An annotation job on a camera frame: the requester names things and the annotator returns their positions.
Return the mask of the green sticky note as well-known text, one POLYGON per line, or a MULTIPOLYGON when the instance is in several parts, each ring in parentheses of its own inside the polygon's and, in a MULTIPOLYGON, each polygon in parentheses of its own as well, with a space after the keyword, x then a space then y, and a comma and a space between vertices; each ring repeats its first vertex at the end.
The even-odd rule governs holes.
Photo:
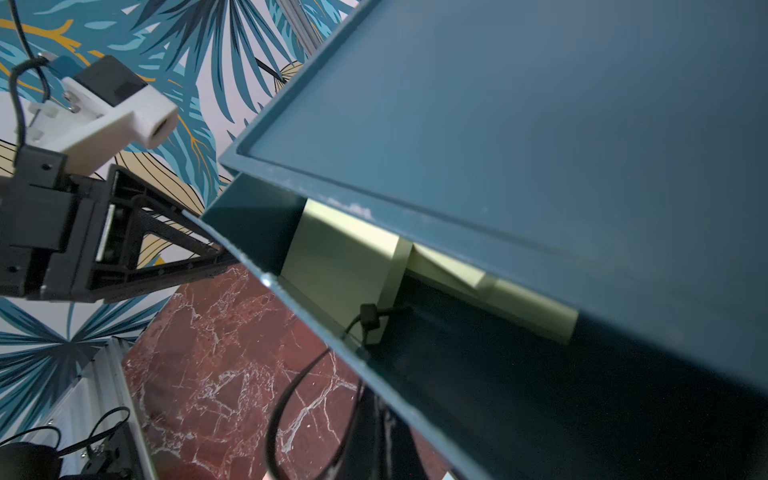
POLYGON ((484 305, 539 336, 563 345, 573 336, 578 311, 559 301, 491 277, 484 278, 475 293, 484 305))
POLYGON ((318 324, 340 337, 362 304, 380 311, 395 305, 411 250, 397 234, 309 200, 280 278, 318 324))

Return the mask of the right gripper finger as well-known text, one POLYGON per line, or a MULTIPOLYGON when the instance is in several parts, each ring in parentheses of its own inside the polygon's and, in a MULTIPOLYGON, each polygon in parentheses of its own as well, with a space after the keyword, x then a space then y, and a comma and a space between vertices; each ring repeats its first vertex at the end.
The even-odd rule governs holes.
POLYGON ((363 389, 335 465, 336 479, 427 479, 410 427, 370 388, 363 389))

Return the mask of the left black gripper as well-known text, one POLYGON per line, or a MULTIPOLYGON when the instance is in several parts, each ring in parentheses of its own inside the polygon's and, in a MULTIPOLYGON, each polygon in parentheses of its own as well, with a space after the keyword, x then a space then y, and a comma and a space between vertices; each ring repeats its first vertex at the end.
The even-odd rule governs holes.
POLYGON ((125 167, 69 174, 67 157, 23 146, 1 183, 1 294, 27 300, 124 300, 217 276, 236 257, 199 216, 125 167), (141 267, 146 237, 189 254, 141 267))

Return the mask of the teal yellow drawer cabinet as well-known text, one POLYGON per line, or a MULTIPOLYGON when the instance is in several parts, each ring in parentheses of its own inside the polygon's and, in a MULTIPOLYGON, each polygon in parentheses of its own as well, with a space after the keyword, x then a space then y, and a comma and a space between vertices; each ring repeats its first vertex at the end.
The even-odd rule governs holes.
POLYGON ((469 479, 767 475, 767 5, 364 1, 222 155, 203 227, 469 479), (577 311, 408 275, 366 347, 306 201, 577 311))

